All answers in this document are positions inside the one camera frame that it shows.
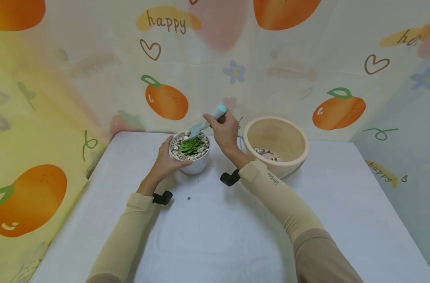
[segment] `decorative gravel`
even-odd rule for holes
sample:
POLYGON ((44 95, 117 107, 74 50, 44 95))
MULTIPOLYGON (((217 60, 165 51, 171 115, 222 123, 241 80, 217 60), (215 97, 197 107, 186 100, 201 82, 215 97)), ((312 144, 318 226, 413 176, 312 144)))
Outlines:
POLYGON ((272 152, 269 149, 255 148, 254 151, 256 151, 258 154, 262 155, 263 157, 267 158, 268 160, 280 161, 280 158, 274 152, 272 152))
POLYGON ((184 140, 187 140, 189 137, 189 131, 186 130, 182 136, 180 136, 177 139, 174 139, 172 144, 172 150, 171 152, 173 155, 179 159, 179 160, 199 160, 201 157, 203 157, 207 151, 209 150, 209 139, 207 139, 205 134, 199 134, 196 139, 199 139, 201 143, 203 143, 203 146, 201 146, 198 149, 197 154, 191 154, 191 155, 185 155, 180 151, 180 146, 182 145, 182 142, 184 140))

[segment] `pebble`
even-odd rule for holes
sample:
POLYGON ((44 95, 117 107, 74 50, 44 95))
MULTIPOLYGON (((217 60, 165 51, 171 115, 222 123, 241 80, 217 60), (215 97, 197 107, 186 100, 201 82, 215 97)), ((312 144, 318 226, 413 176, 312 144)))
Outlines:
POLYGON ((255 148, 254 151, 262 155, 263 157, 267 158, 268 160, 273 160, 278 162, 280 161, 280 158, 269 149, 255 148))

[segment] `white pot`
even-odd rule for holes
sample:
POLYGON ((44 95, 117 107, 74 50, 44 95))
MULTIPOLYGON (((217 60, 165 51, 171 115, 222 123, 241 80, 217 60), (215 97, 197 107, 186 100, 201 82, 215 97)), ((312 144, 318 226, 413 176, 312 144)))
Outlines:
MULTIPOLYGON (((180 132, 178 134, 175 134, 173 137, 173 140, 171 140, 171 143, 169 146, 169 155, 171 157, 173 157, 175 160, 179 160, 179 158, 177 158, 173 155, 171 147, 173 146, 173 141, 175 139, 178 139, 179 137, 181 137, 183 135, 184 135, 184 132, 180 132)), ((207 139, 209 141, 209 149, 207 150, 206 154, 204 154, 203 156, 201 156, 197 160, 194 160, 191 165, 180 168, 184 173, 187 173, 189 175, 196 175, 198 173, 201 173, 204 170, 207 163, 209 162, 210 140, 209 140, 209 138, 207 138, 207 139)))

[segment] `black clip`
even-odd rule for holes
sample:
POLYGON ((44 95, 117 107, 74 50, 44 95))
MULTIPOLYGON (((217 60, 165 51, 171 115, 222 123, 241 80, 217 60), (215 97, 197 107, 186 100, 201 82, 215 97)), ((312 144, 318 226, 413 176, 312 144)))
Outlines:
POLYGON ((229 173, 227 173, 227 172, 224 172, 220 177, 220 181, 222 181, 228 187, 231 187, 233 184, 235 184, 240 179, 241 179, 241 177, 239 176, 239 170, 238 169, 235 170, 231 175, 229 175, 229 173))
POLYGON ((167 205, 171 200, 171 197, 173 197, 173 194, 170 191, 165 191, 162 196, 159 194, 153 194, 152 196, 154 198, 152 203, 167 205))

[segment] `white table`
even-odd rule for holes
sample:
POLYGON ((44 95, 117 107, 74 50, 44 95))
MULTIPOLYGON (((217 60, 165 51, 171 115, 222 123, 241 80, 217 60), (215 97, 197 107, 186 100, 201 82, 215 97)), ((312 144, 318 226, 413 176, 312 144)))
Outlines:
MULTIPOLYGON (((84 282, 166 137, 114 137, 31 283, 84 282)), ((234 167, 210 139, 202 173, 179 171, 159 187, 173 187, 174 196, 155 211, 132 282, 295 282, 286 233, 240 182, 220 182, 234 167)), ((429 266, 354 144, 311 141, 306 162, 283 181, 313 208, 364 282, 430 283, 429 266)))

